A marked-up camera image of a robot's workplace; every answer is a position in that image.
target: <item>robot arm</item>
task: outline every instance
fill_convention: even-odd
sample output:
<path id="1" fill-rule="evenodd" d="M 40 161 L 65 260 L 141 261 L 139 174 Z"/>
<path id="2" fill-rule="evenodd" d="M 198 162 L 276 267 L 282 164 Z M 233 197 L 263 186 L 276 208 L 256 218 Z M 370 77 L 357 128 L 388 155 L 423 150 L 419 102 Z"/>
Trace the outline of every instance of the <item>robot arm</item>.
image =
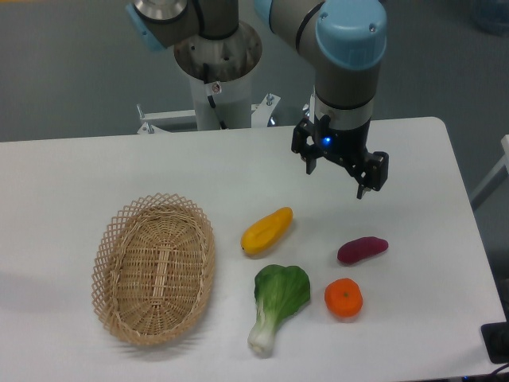
<path id="1" fill-rule="evenodd" d="M 386 48 L 383 6 L 377 0 L 255 0 L 255 8 L 316 69 L 314 123 L 303 119 L 292 141 L 306 172 L 325 157 L 357 180 L 359 199 L 367 190 L 380 190 L 389 156 L 369 153 L 366 141 Z"/>
<path id="2" fill-rule="evenodd" d="M 384 8 L 378 0 L 254 1 L 260 18 L 316 71 L 314 118 L 295 127 L 292 151 L 307 173 L 320 157 L 344 167 L 359 199 L 379 191 L 389 156 L 368 152 L 366 142 L 386 48 Z M 135 0 L 126 10 L 152 50 L 175 45 L 177 63 L 205 84 L 241 78 L 259 61 L 261 44 L 239 22 L 238 0 Z M 226 126 L 211 95 L 208 101 Z"/>
<path id="3" fill-rule="evenodd" d="M 239 28 L 236 0 L 136 0 L 126 10 L 152 50 L 195 35 L 222 40 Z"/>

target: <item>gray floor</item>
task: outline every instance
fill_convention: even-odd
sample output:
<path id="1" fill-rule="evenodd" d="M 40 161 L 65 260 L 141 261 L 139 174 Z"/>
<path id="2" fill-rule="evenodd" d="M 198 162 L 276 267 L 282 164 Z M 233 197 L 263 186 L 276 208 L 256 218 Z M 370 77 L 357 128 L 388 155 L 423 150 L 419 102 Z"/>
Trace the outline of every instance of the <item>gray floor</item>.
<path id="1" fill-rule="evenodd" d="M 126 3 L 0 5 L 0 141 L 134 134 L 136 103 L 145 112 L 192 108 L 172 52 L 146 51 L 123 11 Z M 242 19 L 259 31 L 264 47 L 254 101 L 278 94 L 280 121 L 296 122 L 313 71 L 255 17 L 251 0 L 240 3 Z M 388 48 L 374 117 L 444 120 L 470 193 L 503 155 L 500 139 L 509 134 L 509 38 L 473 25 L 468 0 L 385 5 Z M 509 277 L 509 181 L 476 219 L 494 272 Z"/>

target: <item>woven basket rim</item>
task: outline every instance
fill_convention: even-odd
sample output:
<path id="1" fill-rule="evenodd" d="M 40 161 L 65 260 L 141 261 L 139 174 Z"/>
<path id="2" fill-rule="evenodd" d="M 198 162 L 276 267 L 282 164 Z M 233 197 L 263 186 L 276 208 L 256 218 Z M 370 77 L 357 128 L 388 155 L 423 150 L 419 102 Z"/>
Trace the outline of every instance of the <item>woven basket rim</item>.
<path id="1" fill-rule="evenodd" d="M 197 286 L 197 292 L 192 296 L 194 300 L 191 307 L 185 308 L 186 313 L 179 322 L 171 327 L 158 328 L 157 333 L 140 333 L 131 327 L 129 322 L 122 319 L 118 295 L 115 295 L 118 293 L 115 291 L 120 287 L 118 282 L 124 269 L 126 252 L 129 250 L 131 241 L 142 228 L 146 227 L 147 223 L 175 218 L 180 219 L 180 224 L 185 225 L 186 223 L 187 227 L 190 227 L 189 229 L 194 230 L 197 237 L 193 240 L 193 243 L 195 243 L 193 245 L 198 245 L 200 259 L 198 263 L 200 265 L 197 276 L 198 284 L 193 284 L 195 287 Z M 215 244 L 212 226 L 203 210 L 194 202 L 180 197 L 178 194 L 156 194 L 153 197 L 139 198 L 119 210 L 117 216 L 111 219 L 111 223 L 103 234 L 95 259 L 94 274 L 92 275 L 94 280 L 92 284 L 94 311 L 104 327 L 123 341 L 136 345 L 151 345 L 169 341 L 195 325 L 203 313 L 212 288 L 215 270 L 214 259 Z M 168 264 L 168 260 L 163 262 L 164 269 L 169 267 Z M 162 277 L 159 274 L 152 275 L 154 276 L 150 277 L 152 279 L 155 277 L 156 280 Z M 163 288 L 164 293 L 169 293 L 169 289 L 167 289 L 169 286 L 160 286 L 159 288 Z"/>

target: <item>black cable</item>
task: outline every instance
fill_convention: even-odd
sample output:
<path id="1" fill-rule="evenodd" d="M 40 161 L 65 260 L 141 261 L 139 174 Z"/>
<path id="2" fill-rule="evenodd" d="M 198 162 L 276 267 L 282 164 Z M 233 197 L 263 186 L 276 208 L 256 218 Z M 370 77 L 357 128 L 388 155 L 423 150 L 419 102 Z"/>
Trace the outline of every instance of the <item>black cable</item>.
<path id="1" fill-rule="evenodd" d="M 500 366 L 499 368 L 493 370 L 493 372 L 489 375 L 491 378 L 495 377 L 497 380 L 500 380 L 497 374 L 501 372 L 502 370 L 505 370 L 506 368 L 509 368 L 509 364 L 505 364 L 504 366 Z"/>

